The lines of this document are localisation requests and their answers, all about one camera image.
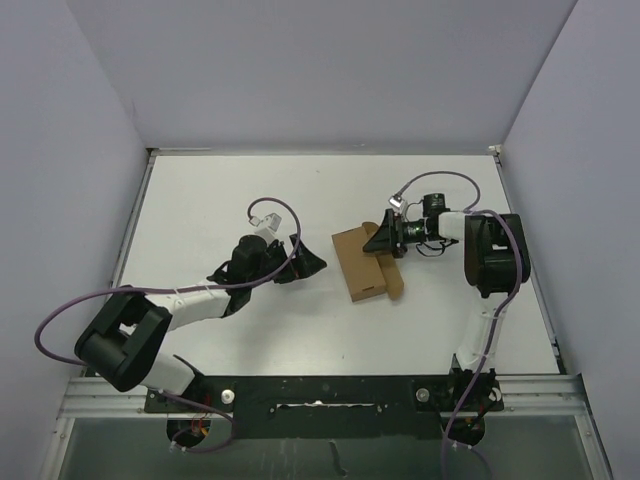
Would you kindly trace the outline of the brown cardboard box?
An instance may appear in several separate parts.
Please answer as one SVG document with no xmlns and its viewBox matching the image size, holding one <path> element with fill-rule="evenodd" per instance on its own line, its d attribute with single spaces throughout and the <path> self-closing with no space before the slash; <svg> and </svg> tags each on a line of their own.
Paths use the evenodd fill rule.
<svg viewBox="0 0 640 480">
<path fill-rule="evenodd" d="M 390 253 L 369 254 L 363 251 L 379 225 L 363 222 L 359 227 L 332 235 L 332 243 L 352 302 L 385 294 L 399 300 L 405 283 L 395 258 Z"/>
</svg>

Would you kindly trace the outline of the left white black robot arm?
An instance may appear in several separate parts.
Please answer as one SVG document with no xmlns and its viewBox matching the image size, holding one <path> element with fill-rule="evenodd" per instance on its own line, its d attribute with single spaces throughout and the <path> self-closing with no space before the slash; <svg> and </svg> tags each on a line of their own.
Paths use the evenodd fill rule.
<svg viewBox="0 0 640 480">
<path fill-rule="evenodd" d="M 165 336 L 202 320 L 237 313 L 262 278 L 288 284 L 327 267 L 296 234 L 290 241 L 292 257 L 280 240 L 241 237 L 231 258 L 205 279 L 202 290 L 112 294 L 76 341 L 76 357 L 120 392 L 139 385 L 167 391 L 178 409 L 193 410 L 203 398 L 203 386 L 196 380 L 200 373 L 187 361 L 161 351 Z"/>
</svg>

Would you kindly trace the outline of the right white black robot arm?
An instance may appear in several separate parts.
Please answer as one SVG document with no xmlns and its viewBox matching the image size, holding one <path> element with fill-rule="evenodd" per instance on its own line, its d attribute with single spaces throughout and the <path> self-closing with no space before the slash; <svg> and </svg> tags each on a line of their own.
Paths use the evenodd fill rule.
<svg viewBox="0 0 640 480">
<path fill-rule="evenodd" d="M 463 247 L 463 271 L 472 307 L 463 340 L 453 356 L 446 400 L 464 409 L 495 395 L 495 353 L 507 309 L 531 275 L 521 217 L 489 210 L 453 211 L 434 207 L 408 221 L 393 210 L 362 247 L 366 254 L 401 258 L 410 244 L 437 242 L 442 250 Z"/>
</svg>

